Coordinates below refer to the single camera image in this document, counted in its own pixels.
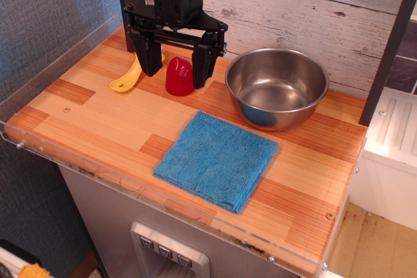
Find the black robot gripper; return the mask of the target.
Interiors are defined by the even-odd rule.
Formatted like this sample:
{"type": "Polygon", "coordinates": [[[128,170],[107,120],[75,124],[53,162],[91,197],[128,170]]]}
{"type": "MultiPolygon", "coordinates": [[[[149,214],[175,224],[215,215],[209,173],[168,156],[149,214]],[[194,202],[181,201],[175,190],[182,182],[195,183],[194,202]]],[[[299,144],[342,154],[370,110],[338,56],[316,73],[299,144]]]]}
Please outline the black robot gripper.
{"type": "MultiPolygon", "coordinates": [[[[139,7],[129,5],[125,12],[129,16],[128,32],[140,24],[151,29],[162,31],[165,28],[175,35],[176,39],[168,39],[167,43],[180,47],[192,48],[200,39],[196,38],[185,43],[180,29],[194,29],[214,33],[216,40],[213,47],[198,44],[192,54],[193,83],[195,89],[205,86],[206,80],[212,76],[217,55],[224,56],[226,43],[224,34],[227,24],[221,22],[203,11],[203,0],[143,0],[139,7]]],[[[161,43],[156,42],[153,33],[132,32],[134,49],[142,71],[149,77],[156,74],[162,67],[161,43]]]]}

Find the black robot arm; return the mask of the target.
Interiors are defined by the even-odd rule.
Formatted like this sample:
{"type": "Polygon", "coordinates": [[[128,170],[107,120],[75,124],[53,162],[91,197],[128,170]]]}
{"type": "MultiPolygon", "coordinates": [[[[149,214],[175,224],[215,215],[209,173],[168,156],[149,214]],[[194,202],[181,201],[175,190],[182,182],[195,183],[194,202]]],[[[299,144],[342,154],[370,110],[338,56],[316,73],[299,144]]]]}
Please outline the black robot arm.
{"type": "Polygon", "coordinates": [[[226,23],[203,10],[203,0],[120,0],[128,51],[151,77],[162,67],[162,44],[192,51],[193,84],[205,86],[224,56],[226,23]]]}

